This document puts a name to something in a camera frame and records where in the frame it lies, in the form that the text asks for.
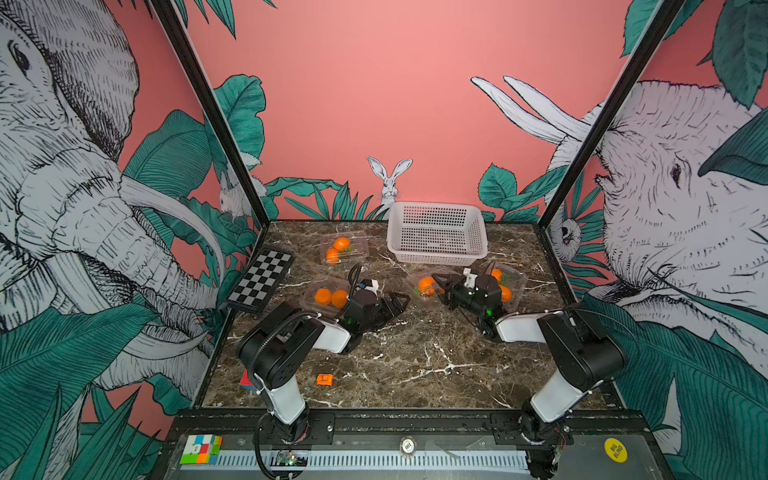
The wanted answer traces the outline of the left orange centre container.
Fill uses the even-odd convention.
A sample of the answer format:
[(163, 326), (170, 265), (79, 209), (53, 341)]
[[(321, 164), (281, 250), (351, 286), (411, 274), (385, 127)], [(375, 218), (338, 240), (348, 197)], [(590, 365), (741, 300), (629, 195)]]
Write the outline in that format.
[(331, 304), (331, 296), (333, 292), (327, 288), (320, 288), (314, 295), (314, 301), (323, 306)]

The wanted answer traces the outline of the white plastic basket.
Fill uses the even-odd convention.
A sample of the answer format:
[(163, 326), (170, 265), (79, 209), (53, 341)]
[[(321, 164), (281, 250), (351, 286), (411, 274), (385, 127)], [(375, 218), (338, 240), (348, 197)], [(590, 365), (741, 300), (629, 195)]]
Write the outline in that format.
[(387, 247), (400, 262), (468, 267), (488, 254), (485, 220), (471, 205), (396, 202)]

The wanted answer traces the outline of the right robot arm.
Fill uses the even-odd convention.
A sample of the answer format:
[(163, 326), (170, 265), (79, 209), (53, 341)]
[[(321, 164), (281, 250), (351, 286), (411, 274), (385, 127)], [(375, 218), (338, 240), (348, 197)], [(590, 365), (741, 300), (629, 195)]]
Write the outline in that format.
[(518, 419), (519, 431), (531, 444), (542, 443), (573, 406), (627, 364), (625, 351), (602, 325), (601, 314), (579, 302), (549, 313), (512, 314), (505, 311), (501, 285), (490, 274), (467, 269), (432, 278), (441, 302), (472, 314), (472, 323), (486, 339), (542, 343), (549, 349), (556, 370), (526, 401)]

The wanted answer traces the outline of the yellow round sticker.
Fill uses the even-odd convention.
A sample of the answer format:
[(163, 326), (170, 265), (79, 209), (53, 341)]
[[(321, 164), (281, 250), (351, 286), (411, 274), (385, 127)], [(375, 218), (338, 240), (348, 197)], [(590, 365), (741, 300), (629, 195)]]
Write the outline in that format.
[(622, 464), (628, 460), (626, 446), (617, 438), (610, 437), (603, 444), (605, 454), (614, 462)]

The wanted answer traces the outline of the colourful cube on rail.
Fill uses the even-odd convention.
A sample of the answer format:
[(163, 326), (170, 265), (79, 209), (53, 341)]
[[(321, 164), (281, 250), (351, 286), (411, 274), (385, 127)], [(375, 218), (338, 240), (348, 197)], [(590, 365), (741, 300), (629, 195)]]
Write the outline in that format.
[(190, 435), (184, 445), (181, 465), (213, 465), (217, 462), (223, 438), (213, 434)]

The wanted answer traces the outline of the right orange centre container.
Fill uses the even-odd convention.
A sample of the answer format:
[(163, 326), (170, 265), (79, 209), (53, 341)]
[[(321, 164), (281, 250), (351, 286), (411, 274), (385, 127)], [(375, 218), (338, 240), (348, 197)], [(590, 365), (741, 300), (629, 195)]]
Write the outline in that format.
[(344, 290), (336, 290), (331, 296), (331, 304), (337, 309), (342, 309), (347, 302), (348, 293)]

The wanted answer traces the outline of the round silver knob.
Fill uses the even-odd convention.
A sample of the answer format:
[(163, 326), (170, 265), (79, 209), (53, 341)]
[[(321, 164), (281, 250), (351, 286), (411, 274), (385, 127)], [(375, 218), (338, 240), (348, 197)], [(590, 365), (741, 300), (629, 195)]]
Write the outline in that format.
[(399, 451), (402, 455), (411, 457), (415, 454), (416, 447), (415, 439), (411, 436), (405, 436), (400, 441)]

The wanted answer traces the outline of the red cube on table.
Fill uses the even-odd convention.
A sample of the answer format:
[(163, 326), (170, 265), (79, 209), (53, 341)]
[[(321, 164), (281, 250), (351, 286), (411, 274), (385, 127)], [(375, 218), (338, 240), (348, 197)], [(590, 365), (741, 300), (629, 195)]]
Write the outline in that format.
[(248, 377), (248, 371), (244, 370), (243, 374), (241, 376), (241, 379), (239, 381), (239, 385), (243, 387), (246, 390), (253, 390), (254, 385), (251, 383), (249, 377)]

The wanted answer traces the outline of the small circuit board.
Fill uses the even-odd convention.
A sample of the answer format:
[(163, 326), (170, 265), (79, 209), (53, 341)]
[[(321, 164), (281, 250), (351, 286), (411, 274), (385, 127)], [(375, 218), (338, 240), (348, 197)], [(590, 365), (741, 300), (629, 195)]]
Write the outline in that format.
[(308, 465), (308, 454), (304, 451), (283, 450), (278, 452), (273, 460), (273, 467), (304, 468)]

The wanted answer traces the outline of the black white checkerboard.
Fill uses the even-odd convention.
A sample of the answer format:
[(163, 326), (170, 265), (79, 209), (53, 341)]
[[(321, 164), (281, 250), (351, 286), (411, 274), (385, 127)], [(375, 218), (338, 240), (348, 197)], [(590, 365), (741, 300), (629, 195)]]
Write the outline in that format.
[(225, 301), (227, 307), (260, 314), (290, 272), (292, 253), (264, 246), (249, 261), (244, 275)]

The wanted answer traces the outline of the small orange block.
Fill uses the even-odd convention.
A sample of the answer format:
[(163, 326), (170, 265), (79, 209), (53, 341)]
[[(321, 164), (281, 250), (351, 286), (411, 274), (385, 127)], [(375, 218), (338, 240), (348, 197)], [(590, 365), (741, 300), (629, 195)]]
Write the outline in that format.
[(319, 386), (331, 387), (334, 383), (334, 376), (332, 374), (318, 374), (316, 377), (316, 384)]

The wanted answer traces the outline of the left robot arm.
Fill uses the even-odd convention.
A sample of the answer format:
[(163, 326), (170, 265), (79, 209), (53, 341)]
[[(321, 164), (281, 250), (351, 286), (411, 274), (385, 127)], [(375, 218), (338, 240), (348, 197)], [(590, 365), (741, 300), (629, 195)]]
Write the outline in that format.
[(241, 339), (237, 357), (265, 402), (280, 440), (298, 443), (310, 429), (310, 408), (296, 379), (308, 354), (313, 350), (352, 352), (366, 333), (404, 313), (410, 300), (403, 293), (381, 293), (377, 281), (366, 279), (351, 286), (346, 303), (333, 317), (285, 301)]

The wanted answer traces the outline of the orange with leaf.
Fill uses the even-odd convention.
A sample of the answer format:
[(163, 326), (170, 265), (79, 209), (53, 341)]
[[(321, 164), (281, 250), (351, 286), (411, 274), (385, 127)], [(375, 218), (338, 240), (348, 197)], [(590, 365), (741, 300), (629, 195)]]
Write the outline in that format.
[(432, 296), (436, 293), (436, 283), (432, 276), (426, 276), (418, 284), (420, 294), (423, 296)]

